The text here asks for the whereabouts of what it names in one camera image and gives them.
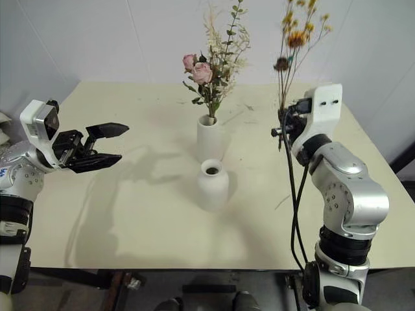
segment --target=white vase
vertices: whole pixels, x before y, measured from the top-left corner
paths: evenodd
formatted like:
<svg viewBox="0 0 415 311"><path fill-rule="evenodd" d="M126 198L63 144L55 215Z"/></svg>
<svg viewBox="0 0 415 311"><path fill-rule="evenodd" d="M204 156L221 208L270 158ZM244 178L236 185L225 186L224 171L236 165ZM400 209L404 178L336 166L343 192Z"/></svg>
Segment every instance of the white vase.
<svg viewBox="0 0 415 311"><path fill-rule="evenodd" d="M200 166L197 177L199 205L206 211L223 209L228 202L229 176L222 163L208 159Z"/></svg>
<svg viewBox="0 0 415 311"><path fill-rule="evenodd" d="M197 159L200 163L207 159L222 160L223 153L222 130L217 118L202 116L197 122Z"/></svg>

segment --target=white wall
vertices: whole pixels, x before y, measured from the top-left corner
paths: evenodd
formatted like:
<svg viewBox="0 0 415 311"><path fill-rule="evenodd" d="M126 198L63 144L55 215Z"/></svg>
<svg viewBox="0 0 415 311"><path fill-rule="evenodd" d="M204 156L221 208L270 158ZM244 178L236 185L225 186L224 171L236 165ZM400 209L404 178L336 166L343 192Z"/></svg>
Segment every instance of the white wall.
<svg viewBox="0 0 415 311"><path fill-rule="evenodd" d="M212 3L225 9L235 1ZM319 2L335 31L298 78L342 83L345 103L391 161L415 140L415 1ZM252 50L239 81L273 82L285 0L243 4ZM207 7L207 0L0 0L0 109L16 116L33 97L62 101L80 80L180 82L183 54L205 49Z"/></svg>

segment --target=floor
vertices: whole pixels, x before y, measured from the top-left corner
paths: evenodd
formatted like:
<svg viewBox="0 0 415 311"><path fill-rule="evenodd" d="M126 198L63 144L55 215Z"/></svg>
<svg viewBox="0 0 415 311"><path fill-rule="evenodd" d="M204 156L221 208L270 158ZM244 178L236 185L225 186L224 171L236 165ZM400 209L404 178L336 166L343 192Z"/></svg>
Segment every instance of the floor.
<svg viewBox="0 0 415 311"><path fill-rule="evenodd" d="M146 283L129 291L117 311L152 311L163 300L182 296L186 310L230 311L234 294L183 294L186 284L227 284L248 290L264 311L295 311L292 290L274 271L143 272ZM98 311L106 290L71 284L32 273L26 290L14 296L15 311ZM388 270L368 276L363 305L373 311L415 310L415 268Z"/></svg>

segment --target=table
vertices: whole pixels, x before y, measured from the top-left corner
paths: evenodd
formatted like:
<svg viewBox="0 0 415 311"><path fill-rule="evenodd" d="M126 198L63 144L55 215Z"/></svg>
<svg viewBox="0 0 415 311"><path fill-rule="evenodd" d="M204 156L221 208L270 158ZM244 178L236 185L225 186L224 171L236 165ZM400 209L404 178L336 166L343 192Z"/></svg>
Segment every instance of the table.
<svg viewBox="0 0 415 311"><path fill-rule="evenodd" d="M310 84L292 86L301 98ZM196 202L196 120L207 109L179 84L82 82L61 105L60 130L120 122L130 130L97 141L123 154L112 168L45 177L35 203L32 266L50 268L296 269L289 240L292 205L287 161L270 136L275 85L238 86L219 122L230 137L223 163L230 175L227 208L208 213ZM349 109L335 132L367 165L390 198L388 218L373 240L372 268L413 266L415 205ZM297 184L302 167L295 163ZM309 258L322 226L323 200L307 180L300 229Z"/></svg>

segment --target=flower arrangement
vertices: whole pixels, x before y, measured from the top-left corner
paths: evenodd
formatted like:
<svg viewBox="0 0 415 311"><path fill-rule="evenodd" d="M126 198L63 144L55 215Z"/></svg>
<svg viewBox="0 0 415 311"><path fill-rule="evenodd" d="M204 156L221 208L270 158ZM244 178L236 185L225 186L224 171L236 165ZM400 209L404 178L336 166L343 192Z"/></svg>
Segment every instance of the flower arrangement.
<svg viewBox="0 0 415 311"><path fill-rule="evenodd" d="M302 11L305 16L303 25L300 25L298 19L294 17L297 11ZM278 117L280 122L294 75L309 51L332 31L332 28L327 24L329 14L320 16L320 29L317 32L314 31L313 19L316 12L316 0L288 0L285 17L282 20L281 49L274 65L278 75Z"/></svg>
<svg viewBox="0 0 415 311"><path fill-rule="evenodd" d="M235 85L235 75L246 65L246 58L242 55L250 48L249 33L240 22L240 16L247 10L241 7L243 0L237 1L238 4L233 5L230 12L232 19L226 31L227 40L222 39L214 26L217 13L211 6L204 22L208 56L205 57L201 52L199 57L196 54L187 54L183 57L185 73L191 74L188 79L196 83L197 88L184 81L183 84L197 94L192 100L193 104L207 106L211 124L215 122L215 113L220 103Z"/></svg>

